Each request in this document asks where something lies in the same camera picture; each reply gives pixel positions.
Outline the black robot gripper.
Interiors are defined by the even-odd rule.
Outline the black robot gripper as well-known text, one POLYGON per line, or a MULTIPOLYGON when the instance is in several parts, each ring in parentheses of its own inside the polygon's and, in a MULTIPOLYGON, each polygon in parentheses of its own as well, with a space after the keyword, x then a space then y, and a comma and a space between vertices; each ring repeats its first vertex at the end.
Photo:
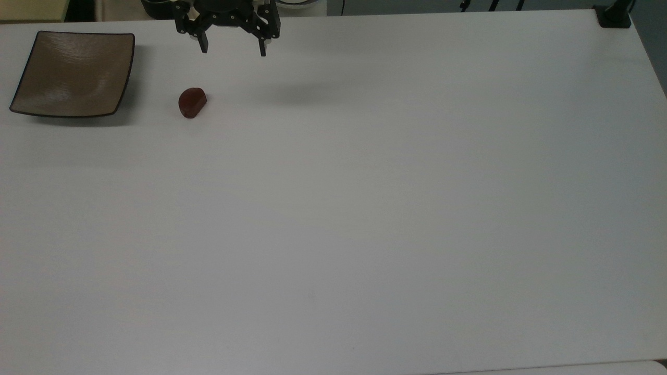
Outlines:
POLYGON ((258 39, 260 55, 267 56, 269 40, 280 37, 281 19, 275 1, 174 1, 174 21, 181 34, 194 36, 202 53, 212 26, 241 28, 258 39))

